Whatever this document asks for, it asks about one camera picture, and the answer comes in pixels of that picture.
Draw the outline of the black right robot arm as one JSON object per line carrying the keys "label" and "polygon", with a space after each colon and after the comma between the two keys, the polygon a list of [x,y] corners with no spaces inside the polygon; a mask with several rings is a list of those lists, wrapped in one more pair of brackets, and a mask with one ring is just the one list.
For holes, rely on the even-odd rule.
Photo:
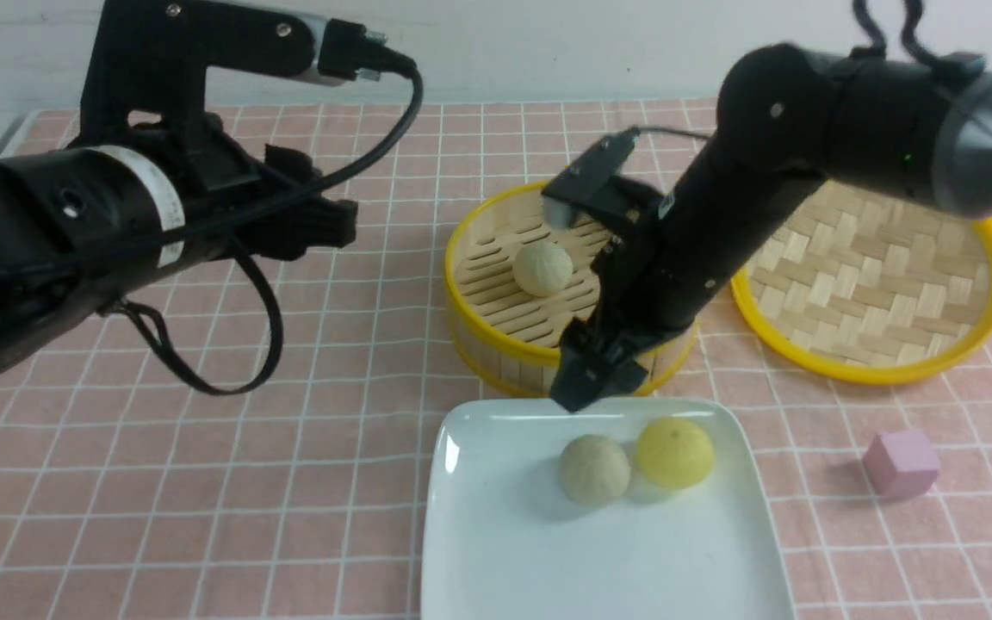
{"label": "black right robot arm", "polygon": [[737,60],[716,131],[672,191],[621,174],[645,126],[606,134],[544,185],[548,227],[587,216],[611,233],[591,263],[598,302],[559,340],[555,404],[576,413],[634,393],[648,374],[639,357],[685,334],[829,180],[966,220],[992,216],[992,71],[977,53],[928,51],[915,35],[924,5],[904,7],[907,62],[887,59],[863,1],[852,9],[869,46],[838,56],[780,43]]}

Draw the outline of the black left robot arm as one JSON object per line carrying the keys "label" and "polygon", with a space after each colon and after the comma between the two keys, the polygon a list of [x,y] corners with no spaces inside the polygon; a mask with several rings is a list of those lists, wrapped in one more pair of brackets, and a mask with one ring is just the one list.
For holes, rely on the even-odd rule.
{"label": "black left robot arm", "polygon": [[[189,137],[160,119],[105,136],[78,136],[54,152],[0,158],[0,270],[110,250],[208,217],[241,213],[320,177],[308,154],[286,146],[267,146],[263,158],[253,157],[210,111],[198,115]],[[194,391],[213,396],[252,391],[278,368],[283,345],[279,302],[256,258],[294,262],[311,248],[343,248],[356,239],[357,219],[354,201],[316,193],[233,229],[1,279],[0,375],[91,315],[118,313]],[[213,386],[201,378],[177,354],[161,313],[130,300],[135,291],[197,264],[229,259],[263,298],[269,331],[263,367],[238,387]]]}

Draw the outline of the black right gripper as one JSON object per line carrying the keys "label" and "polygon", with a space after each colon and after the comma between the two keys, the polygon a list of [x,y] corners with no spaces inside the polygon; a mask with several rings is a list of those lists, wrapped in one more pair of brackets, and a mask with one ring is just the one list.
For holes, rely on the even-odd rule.
{"label": "black right gripper", "polygon": [[672,216],[643,215],[633,234],[618,237],[594,220],[607,240],[589,266],[598,285],[592,310],[568,322],[549,397],[582,412],[610,397],[634,395],[645,380],[668,380],[684,365],[694,338],[694,313],[676,310],[682,228]]}

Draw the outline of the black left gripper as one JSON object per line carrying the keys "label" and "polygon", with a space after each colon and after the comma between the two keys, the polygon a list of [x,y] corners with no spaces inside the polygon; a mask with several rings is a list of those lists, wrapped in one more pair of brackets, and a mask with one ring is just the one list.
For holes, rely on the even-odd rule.
{"label": "black left gripper", "polygon": [[166,256],[180,251],[180,268],[233,257],[233,242],[252,255],[293,262],[310,248],[341,250],[356,240],[357,201],[323,199],[316,192],[291,207],[261,213],[264,202],[306,187],[323,172],[310,154],[287,146],[267,144],[260,156],[251,154],[225,133],[220,117],[165,121],[164,169],[180,193],[189,227],[244,217],[244,222],[166,245]]}

